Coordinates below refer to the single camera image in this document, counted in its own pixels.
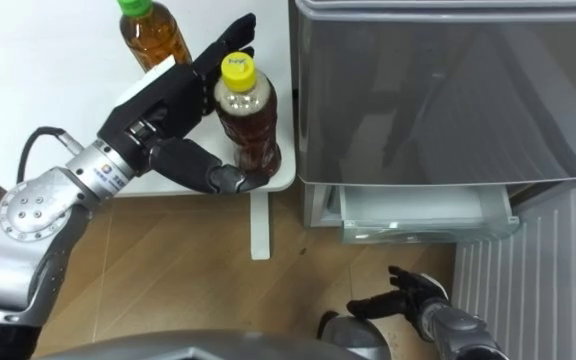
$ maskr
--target green bottle cap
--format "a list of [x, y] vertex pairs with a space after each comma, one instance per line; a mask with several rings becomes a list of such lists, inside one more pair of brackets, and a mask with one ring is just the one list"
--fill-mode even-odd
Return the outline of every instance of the green bottle cap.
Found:
[[126, 16], [145, 15], [152, 7], [152, 0], [117, 0]]

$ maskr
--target yellow bottle cap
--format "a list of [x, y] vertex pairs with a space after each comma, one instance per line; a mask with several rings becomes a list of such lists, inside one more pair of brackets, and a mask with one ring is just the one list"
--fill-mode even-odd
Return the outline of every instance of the yellow bottle cap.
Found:
[[257, 81], [255, 61], [244, 52], [228, 54], [221, 62], [221, 76], [231, 91], [246, 92]]

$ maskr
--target brown liquid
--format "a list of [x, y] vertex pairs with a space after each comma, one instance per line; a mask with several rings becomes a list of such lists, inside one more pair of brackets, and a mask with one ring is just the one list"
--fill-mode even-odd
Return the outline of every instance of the brown liquid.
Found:
[[235, 116], [216, 103], [217, 114], [226, 135], [237, 145], [235, 161], [247, 172], [261, 171], [273, 176], [281, 165], [281, 152], [277, 145], [277, 93], [272, 91], [266, 105], [258, 112]]
[[192, 57], [175, 18], [168, 9], [156, 2], [144, 16], [122, 16], [121, 35], [135, 58], [148, 71], [173, 55], [177, 63], [192, 63]]

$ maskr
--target drawer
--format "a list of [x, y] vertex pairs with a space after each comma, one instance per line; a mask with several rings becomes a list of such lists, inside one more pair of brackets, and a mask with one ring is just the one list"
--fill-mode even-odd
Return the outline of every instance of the drawer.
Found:
[[504, 186], [338, 188], [344, 243], [503, 239], [519, 228]]

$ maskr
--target table leg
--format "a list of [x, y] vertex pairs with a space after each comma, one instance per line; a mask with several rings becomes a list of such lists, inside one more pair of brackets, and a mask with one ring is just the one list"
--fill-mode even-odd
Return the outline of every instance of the table leg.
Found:
[[250, 193], [250, 255], [270, 259], [270, 212], [267, 192]]

